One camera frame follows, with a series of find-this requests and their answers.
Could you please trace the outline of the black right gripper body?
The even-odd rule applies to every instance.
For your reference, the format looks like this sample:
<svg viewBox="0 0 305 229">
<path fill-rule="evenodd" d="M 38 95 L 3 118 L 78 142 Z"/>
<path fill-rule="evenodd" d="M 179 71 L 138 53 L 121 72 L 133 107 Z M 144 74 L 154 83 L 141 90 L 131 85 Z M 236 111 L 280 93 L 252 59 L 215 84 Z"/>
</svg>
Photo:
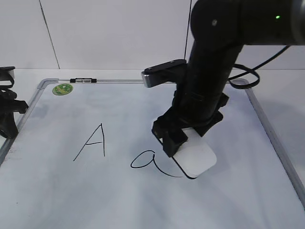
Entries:
<svg viewBox="0 0 305 229">
<path fill-rule="evenodd" d="M 154 121 L 152 133 L 156 137 L 163 137 L 167 130 L 186 129 L 208 124 L 215 113 L 219 112 L 228 102 L 229 97 L 221 93 L 209 101 L 203 98 L 191 97 L 191 102 L 170 107 L 163 115 Z"/>
</svg>

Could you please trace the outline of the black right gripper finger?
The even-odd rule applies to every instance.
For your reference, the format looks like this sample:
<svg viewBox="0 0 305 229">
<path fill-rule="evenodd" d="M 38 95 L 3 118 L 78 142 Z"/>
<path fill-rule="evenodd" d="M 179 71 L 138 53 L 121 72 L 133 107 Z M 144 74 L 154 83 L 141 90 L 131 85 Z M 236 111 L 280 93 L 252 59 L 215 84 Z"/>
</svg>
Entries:
<svg viewBox="0 0 305 229">
<path fill-rule="evenodd" d="M 173 157 L 187 140 L 188 137 L 182 129 L 167 130 L 163 134 L 163 151 L 168 157 Z"/>
<path fill-rule="evenodd" d="M 197 132 L 197 134 L 200 137 L 203 137 L 214 125 L 222 121 L 223 117 L 224 116 L 220 112 L 217 112 L 214 114 L 214 116 L 212 117 L 211 121 L 208 124 L 195 127 L 194 130 Z"/>
</svg>

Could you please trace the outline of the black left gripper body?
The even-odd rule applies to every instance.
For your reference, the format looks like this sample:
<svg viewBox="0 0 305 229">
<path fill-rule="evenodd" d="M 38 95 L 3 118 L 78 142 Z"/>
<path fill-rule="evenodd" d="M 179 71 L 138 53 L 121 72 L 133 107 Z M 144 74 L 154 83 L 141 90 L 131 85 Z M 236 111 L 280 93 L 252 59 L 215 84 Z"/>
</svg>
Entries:
<svg viewBox="0 0 305 229">
<path fill-rule="evenodd" d="M 15 138 L 18 129 L 14 113 L 25 114 L 29 107 L 25 101 L 16 100 L 17 94 L 10 90 L 14 84 L 12 77 L 1 76 L 0 81 L 11 82 L 11 85 L 0 85 L 0 135 L 4 138 Z"/>
</svg>

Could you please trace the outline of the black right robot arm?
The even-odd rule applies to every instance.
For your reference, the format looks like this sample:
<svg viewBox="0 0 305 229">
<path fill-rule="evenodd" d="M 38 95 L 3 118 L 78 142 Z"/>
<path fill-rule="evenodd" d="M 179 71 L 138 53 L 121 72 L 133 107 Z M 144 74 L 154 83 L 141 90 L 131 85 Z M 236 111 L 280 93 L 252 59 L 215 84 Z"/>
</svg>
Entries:
<svg viewBox="0 0 305 229">
<path fill-rule="evenodd" d="M 146 69 L 148 86 L 176 84 L 171 107 L 153 123 L 164 152 L 173 157 L 187 141 L 185 128 L 203 136 L 223 115 L 223 93 L 245 45 L 304 45 L 302 0 L 199 0 L 190 21 L 194 38 L 190 59 Z"/>
</svg>

